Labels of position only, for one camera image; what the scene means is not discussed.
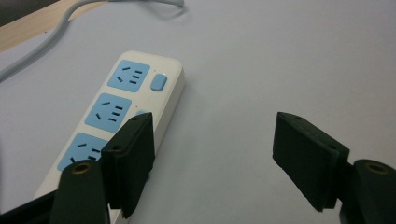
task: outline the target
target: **white table surface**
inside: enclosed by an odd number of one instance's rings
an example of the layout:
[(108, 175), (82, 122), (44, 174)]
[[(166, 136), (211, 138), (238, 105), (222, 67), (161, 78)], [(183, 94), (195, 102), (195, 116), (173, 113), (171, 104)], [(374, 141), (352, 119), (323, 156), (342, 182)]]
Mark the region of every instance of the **white table surface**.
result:
[[(276, 112), (396, 167), (394, 0), (111, 3), (0, 83), (0, 209), (30, 201), (118, 57), (179, 59), (187, 86), (134, 224), (339, 223), (272, 159)], [(0, 68), (45, 39), (0, 53)]]

